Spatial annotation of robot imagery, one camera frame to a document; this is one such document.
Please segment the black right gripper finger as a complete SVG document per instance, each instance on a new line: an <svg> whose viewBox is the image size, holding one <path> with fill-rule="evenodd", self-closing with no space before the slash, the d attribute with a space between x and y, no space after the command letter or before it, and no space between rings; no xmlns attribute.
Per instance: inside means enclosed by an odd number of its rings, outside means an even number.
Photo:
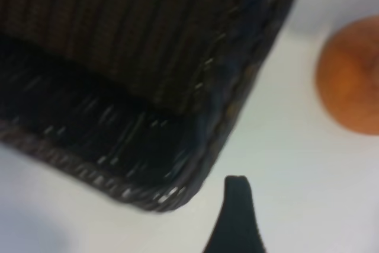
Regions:
<svg viewBox="0 0 379 253"><path fill-rule="evenodd" d="M225 178L223 204L204 252L266 252L256 221L252 190L245 176Z"/></svg>

